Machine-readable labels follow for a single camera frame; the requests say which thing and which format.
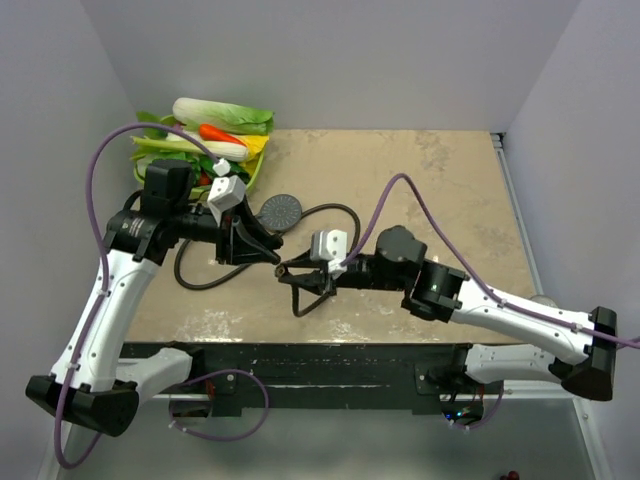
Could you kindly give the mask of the grey shower head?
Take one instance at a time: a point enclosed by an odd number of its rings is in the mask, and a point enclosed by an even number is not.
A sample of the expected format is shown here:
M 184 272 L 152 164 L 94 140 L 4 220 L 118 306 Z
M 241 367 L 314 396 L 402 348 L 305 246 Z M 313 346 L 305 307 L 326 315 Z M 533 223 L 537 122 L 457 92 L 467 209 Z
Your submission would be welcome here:
M 274 195 L 264 202 L 256 218 L 265 229 L 285 233 L 301 220 L 302 205 L 290 194 Z

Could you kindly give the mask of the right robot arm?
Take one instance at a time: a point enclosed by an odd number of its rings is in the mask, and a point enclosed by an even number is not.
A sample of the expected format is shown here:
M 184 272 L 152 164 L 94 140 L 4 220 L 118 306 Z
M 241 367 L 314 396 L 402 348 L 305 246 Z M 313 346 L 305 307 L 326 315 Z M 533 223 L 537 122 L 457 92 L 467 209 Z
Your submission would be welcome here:
M 465 358 L 433 374 L 459 393 L 505 380 L 556 383 L 594 401 L 613 397 L 617 315 L 606 307 L 562 310 L 510 295 L 468 273 L 426 257 L 427 247 L 403 226 L 385 229 L 371 254 L 346 258 L 346 234 L 325 230 L 311 248 L 277 266 L 275 276 L 292 291 L 332 296 L 341 288 L 398 291 L 401 306 L 426 321 L 454 322 L 516 339 L 507 346 L 472 345 Z

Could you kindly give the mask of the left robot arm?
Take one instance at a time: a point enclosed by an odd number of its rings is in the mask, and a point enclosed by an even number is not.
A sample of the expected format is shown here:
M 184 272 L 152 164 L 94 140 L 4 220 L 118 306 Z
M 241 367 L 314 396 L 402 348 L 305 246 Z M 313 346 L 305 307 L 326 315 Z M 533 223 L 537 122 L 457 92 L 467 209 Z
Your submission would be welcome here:
M 94 290 L 67 348 L 47 375 L 34 375 L 26 395 L 59 420 L 117 437 L 139 407 L 177 385 L 200 390 L 207 380 L 200 347 L 171 342 L 158 353 L 121 367 L 120 353 L 144 292 L 170 249 L 181 240 L 211 243 L 221 264 L 280 261 L 281 238 L 251 212 L 237 177 L 217 179 L 208 207 L 190 204 L 189 163 L 160 159 L 146 169 L 137 210 L 108 222 Z

